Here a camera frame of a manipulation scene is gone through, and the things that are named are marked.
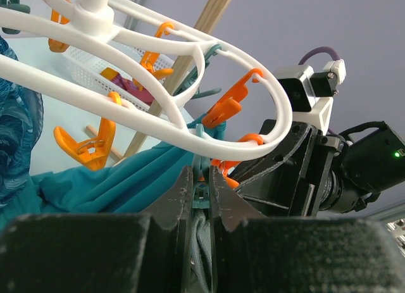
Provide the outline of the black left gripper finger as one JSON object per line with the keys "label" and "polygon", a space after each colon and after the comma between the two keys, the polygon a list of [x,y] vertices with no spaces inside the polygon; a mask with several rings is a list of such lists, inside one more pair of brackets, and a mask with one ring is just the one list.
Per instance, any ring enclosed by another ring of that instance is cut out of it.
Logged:
{"label": "black left gripper finger", "polygon": [[1,232],[2,292],[187,292],[193,172],[140,213],[25,214]]}

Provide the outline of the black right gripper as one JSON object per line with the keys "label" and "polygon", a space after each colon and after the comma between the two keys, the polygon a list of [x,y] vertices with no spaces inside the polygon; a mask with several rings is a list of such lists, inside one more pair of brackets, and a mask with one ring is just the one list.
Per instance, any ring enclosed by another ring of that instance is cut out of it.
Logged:
{"label": "black right gripper", "polygon": [[316,216],[342,147],[293,122],[270,154],[235,167],[239,196],[210,168],[214,292],[404,291],[404,256],[381,223],[267,217]]}

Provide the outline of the grey sock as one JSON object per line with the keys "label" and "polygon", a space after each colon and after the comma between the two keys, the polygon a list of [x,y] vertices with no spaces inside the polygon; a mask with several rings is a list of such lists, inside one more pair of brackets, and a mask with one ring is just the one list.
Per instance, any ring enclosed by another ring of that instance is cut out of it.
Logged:
{"label": "grey sock", "polygon": [[203,292],[212,292],[212,257],[210,223],[202,209],[194,211],[192,217],[190,254],[194,272]]}

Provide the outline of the white round clip hanger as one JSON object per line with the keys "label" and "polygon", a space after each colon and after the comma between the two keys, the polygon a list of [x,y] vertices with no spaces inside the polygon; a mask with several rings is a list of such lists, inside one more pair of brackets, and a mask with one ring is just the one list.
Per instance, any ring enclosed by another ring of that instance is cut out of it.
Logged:
{"label": "white round clip hanger", "polygon": [[270,153],[281,143],[292,125],[292,107],[287,94],[277,79],[259,61],[222,42],[222,55],[251,70],[259,68],[258,76],[270,93],[277,107],[277,120],[273,130],[262,137],[263,143],[229,142],[217,140],[208,134],[196,135],[187,128],[180,108],[196,93],[199,83],[193,83],[183,93],[171,96],[144,67],[121,51],[110,46],[111,41],[146,51],[179,56],[192,56],[197,65],[198,79],[202,79],[205,66],[204,54],[219,40],[180,22],[175,22],[179,41],[152,37],[125,29],[114,23],[115,11],[134,18],[160,25],[168,17],[140,6],[130,0],[43,0],[50,8],[69,19],[62,25],[45,18],[2,8],[1,26],[29,32],[79,48],[117,66],[144,86],[166,113],[166,119],[138,110],[133,104],[119,106],[106,96],[86,89],[50,73],[28,66],[11,58],[1,58],[1,77],[46,96],[113,120],[123,126],[150,135],[174,146],[201,156],[226,161],[246,161]]}

